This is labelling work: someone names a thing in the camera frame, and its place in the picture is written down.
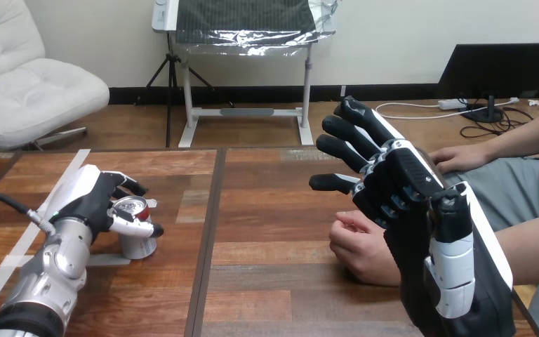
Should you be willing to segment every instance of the white wall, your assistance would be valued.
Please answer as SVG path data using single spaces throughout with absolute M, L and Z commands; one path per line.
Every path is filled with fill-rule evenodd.
M 145 86 L 164 59 L 165 36 L 151 28 L 153 0 L 26 3 L 47 57 L 110 87 Z M 337 15 L 336 35 L 314 48 L 313 84 L 437 83 L 455 44 L 539 42 L 539 0 L 344 0 Z M 216 86 L 288 86 L 302 84 L 303 59 L 196 55 L 190 62 Z M 167 81 L 165 71 L 154 85 Z

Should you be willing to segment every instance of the silver robotic arm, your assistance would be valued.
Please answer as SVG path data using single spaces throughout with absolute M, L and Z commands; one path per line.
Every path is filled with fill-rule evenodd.
M 62 337 L 86 284 L 90 246 L 98 233 L 159 237 L 160 225 L 113 208 L 111 198 L 142 196 L 146 189 L 120 172 L 82 167 L 54 193 L 44 217 L 29 210 L 46 233 L 42 247 L 20 271 L 0 309 L 0 337 Z

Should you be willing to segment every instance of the tripod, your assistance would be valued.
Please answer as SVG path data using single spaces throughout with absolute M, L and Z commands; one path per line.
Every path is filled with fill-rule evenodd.
M 166 147 L 170 147 L 171 146 L 171 109 L 172 109 L 171 106 L 173 102 L 173 94 L 175 94 L 176 91 L 178 90 L 175 64 L 176 62 L 181 63 L 182 61 L 173 52 L 173 44 L 171 40 L 171 35 L 168 32 L 166 33 L 166 41 L 168 42 L 168 53 L 166 54 L 166 58 L 164 59 L 164 61 L 162 62 L 162 64 L 160 65 L 160 67 L 158 68 L 154 76 L 152 77 L 152 79 L 150 79 L 150 81 L 147 83 L 147 85 L 143 89 L 142 93 L 137 97 L 137 99 L 135 100 L 133 104 L 134 105 L 143 104 L 143 98 L 145 97 L 145 94 L 147 93 L 148 89 L 150 88 L 150 86 L 152 86 L 152 83 L 154 83 L 154 80 L 156 79 L 156 77 L 158 77 L 158 74 L 160 74 L 160 72 L 162 71 L 166 63 L 168 63 L 168 93 L 167 93 L 168 97 L 167 97 L 167 102 L 166 102 L 166 105 L 167 105 Z M 234 103 L 230 101 L 230 99 L 226 98 L 221 93 L 218 93 L 209 82 L 207 82 L 203 77 L 201 77 L 200 74 L 197 74 L 197 72 L 195 72 L 195 70 L 193 70 L 191 67 L 189 67 L 189 72 L 193 74 L 195 77 L 197 77 L 199 81 L 203 82 L 203 84 L 205 84 L 206 87 L 210 89 L 213 93 L 218 94 L 222 99 L 226 100 L 230 107 L 234 107 Z

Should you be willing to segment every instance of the monitor stand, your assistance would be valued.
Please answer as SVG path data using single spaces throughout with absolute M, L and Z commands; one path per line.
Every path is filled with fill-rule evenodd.
M 499 109 L 498 107 L 495 107 L 495 96 L 489 95 L 488 96 L 488 104 L 468 104 L 466 105 L 466 108 L 460 109 L 460 111 L 466 111 L 466 110 L 475 110 L 479 109 L 481 107 L 486 107 L 486 109 L 474 111 L 474 112 L 466 112 L 465 114 L 462 114 L 465 118 L 468 118 L 471 121 L 479 121 L 481 123 L 496 123 L 498 121 L 501 121 L 503 119 L 503 111 Z

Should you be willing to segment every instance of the white cable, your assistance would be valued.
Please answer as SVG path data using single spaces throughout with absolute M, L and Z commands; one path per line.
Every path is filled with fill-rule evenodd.
M 384 107 L 386 105 L 407 105 L 409 107 L 439 107 L 438 104 L 436 104 L 436 105 L 420 105 L 420 104 L 410 104 L 410 103 L 384 103 L 382 105 L 379 105 L 377 107 L 377 109 L 379 109 L 380 107 Z
M 516 100 L 514 100 L 512 98 L 508 102 L 498 103 L 498 104 L 495 104 L 495 106 L 500 107 L 502 105 L 513 104 L 515 102 L 516 102 Z M 386 116 L 384 114 L 379 113 L 378 109 L 380 107 L 384 107 L 386 105 L 410 105 L 410 106 L 414 106 L 414 107 L 438 107 L 438 105 L 417 105 L 417 104 L 408 104 L 408 103 L 385 103 L 385 104 L 379 105 L 378 107 L 375 108 L 375 111 L 379 115 L 381 115 L 381 117 L 389 118 L 389 119 L 438 119 L 438 118 L 452 117 L 452 116 L 457 116 L 459 114 L 467 114 L 468 112 L 474 112 L 474 111 L 480 111 L 480 110 L 488 109 L 488 107 L 479 107 L 478 109 L 466 110 L 466 111 L 462 111 L 462 112 L 454 112 L 453 114 L 441 114 L 441 115 L 437 115 L 437 116 L 426 116 L 426 117 L 402 117 L 402 116 Z

